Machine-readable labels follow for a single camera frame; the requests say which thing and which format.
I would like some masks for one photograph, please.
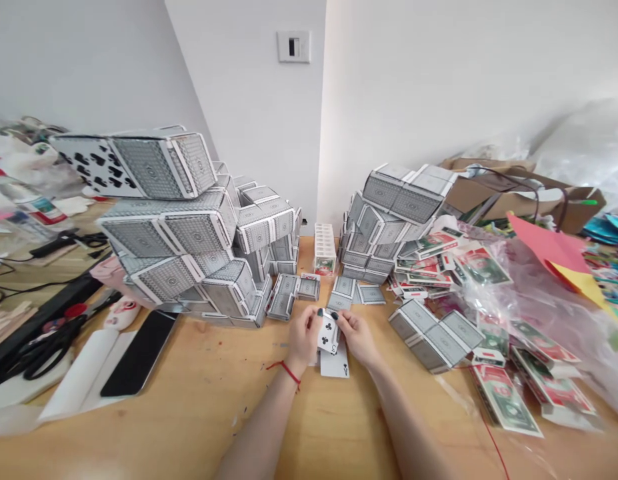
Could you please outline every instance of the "black scissors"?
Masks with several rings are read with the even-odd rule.
[[[52,334],[22,347],[5,366],[0,383],[23,373],[25,380],[35,380],[50,372],[67,354],[74,340],[80,335],[82,326],[95,314],[122,297],[120,292],[108,289],[101,298],[91,304],[84,313],[67,321]]]

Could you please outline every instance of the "bottle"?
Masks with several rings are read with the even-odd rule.
[[[0,193],[20,210],[53,231],[73,228],[73,222],[36,189],[6,176],[0,169]]]
[[[49,230],[31,216],[18,210],[14,205],[0,207],[0,224],[8,230],[20,232],[31,243],[48,243],[57,237],[57,233]]]

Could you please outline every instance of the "black phone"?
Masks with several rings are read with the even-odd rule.
[[[149,378],[175,326],[178,313],[152,311],[100,390],[102,397],[137,395]]]

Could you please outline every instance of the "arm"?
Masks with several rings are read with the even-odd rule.
[[[307,307],[289,326],[286,366],[300,379],[317,350],[322,318]],[[273,382],[235,438],[216,474],[217,479],[273,478],[297,384],[280,365]]]
[[[402,478],[456,479],[426,423],[411,408],[404,390],[375,348],[366,321],[342,311],[337,325],[347,338],[350,352],[369,370],[375,383]]]

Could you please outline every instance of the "white wall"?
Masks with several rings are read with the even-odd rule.
[[[205,128],[163,0],[0,1],[0,119],[22,115],[91,132]]]
[[[312,235],[326,0],[166,4],[221,160],[301,206]],[[278,30],[311,31],[310,64],[278,62]]]
[[[341,223],[372,168],[618,95],[618,1],[327,4],[318,220]]]

